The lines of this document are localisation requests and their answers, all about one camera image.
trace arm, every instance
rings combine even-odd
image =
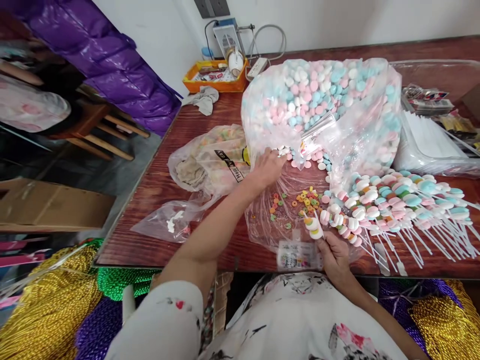
[[[31,85],[40,86],[44,84],[42,79],[40,79],[34,73],[31,73],[30,71],[27,71],[27,70],[23,70],[6,61],[0,61],[0,71],[4,72],[7,75],[10,75],[13,78],[17,78]]]
[[[409,360],[428,360],[405,329],[365,291],[352,274],[347,243],[333,233],[325,232],[325,240],[320,239],[318,247],[323,256],[324,270],[336,289],[374,318]]]
[[[152,288],[174,280],[196,285],[204,306],[217,272],[217,260],[229,244],[240,217],[250,203],[279,178],[286,156],[266,149],[255,169],[203,220],[173,255]]]

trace floor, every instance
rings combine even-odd
[[[77,244],[90,237],[105,237],[121,215],[162,142],[162,139],[153,133],[149,138],[131,134],[128,141],[120,140],[99,129],[94,129],[94,135],[133,154],[135,159],[127,161],[114,155],[112,161],[105,161],[63,140],[34,137],[42,145],[53,149],[53,152],[48,153],[22,139],[5,134],[0,137],[3,148],[0,149],[1,157],[6,159],[0,162],[2,180],[22,176],[116,196],[102,229],[56,233],[52,236],[53,248]]]

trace white wall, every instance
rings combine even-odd
[[[182,78],[202,52],[174,1],[93,0],[118,31],[135,41],[136,50],[157,75],[186,96]]]
[[[194,0],[177,0],[192,28],[203,35]],[[239,26],[265,24],[283,28],[287,51],[394,43],[480,34],[479,0],[227,0]],[[216,56],[220,49],[209,28]],[[242,33],[245,50],[251,31]],[[265,29],[257,37],[260,53],[277,52],[281,35]]]
[[[287,51],[480,34],[480,0],[227,0],[239,26],[282,27]],[[201,59],[207,45],[194,0],[93,0],[119,31],[172,88],[186,95],[182,78]],[[216,56],[220,48],[207,31]],[[242,33],[245,50],[252,33]],[[279,49],[280,33],[265,29],[257,37],[260,53]]]

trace hand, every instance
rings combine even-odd
[[[317,241],[323,257],[323,269],[330,282],[343,293],[355,281],[349,266],[349,246],[330,231],[325,231],[323,237],[325,239]]]
[[[247,179],[253,180],[263,190],[278,180],[286,161],[286,155],[279,157],[277,150],[267,147],[256,161],[255,169],[247,176]]]

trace wooden table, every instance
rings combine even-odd
[[[277,63],[286,59],[298,58],[316,61],[368,59],[373,57],[386,58],[389,61],[408,59],[471,59],[480,61],[480,36],[392,45],[300,51],[286,54]],[[211,116],[203,116],[197,107],[190,105],[180,111],[112,235],[102,247],[96,259],[96,265],[160,268],[167,264],[179,248],[179,244],[143,236],[130,231],[130,228],[148,214],[160,208],[162,204],[172,200],[187,200],[190,197],[191,194],[177,186],[170,177],[167,167],[170,154],[214,126],[241,124],[241,98],[241,93],[221,93],[219,101],[214,104]],[[459,177],[444,180],[452,186],[463,189],[466,200],[473,203],[479,201],[479,181]],[[479,211],[472,210],[471,217],[475,224],[480,225]],[[472,243],[480,250],[478,240],[474,239]],[[423,269],[419,269],[405,246],[400,241],[395,244],[409,276],[480,279],[480,258],[454,263],[447,260],[436,247],[432,246],[433,256],[428,256],[426,250],[423,250],[422,257],[425,259],[425,265]],[[276,255],[263,246],[249,241],[246,221],[242,218],[227,249],[219,259],[219,269],[225,271],[275,272],[277,270]],[[378,266],[367,254],[352,264],[352,270],[359,275],[377,276],[380,274]]]

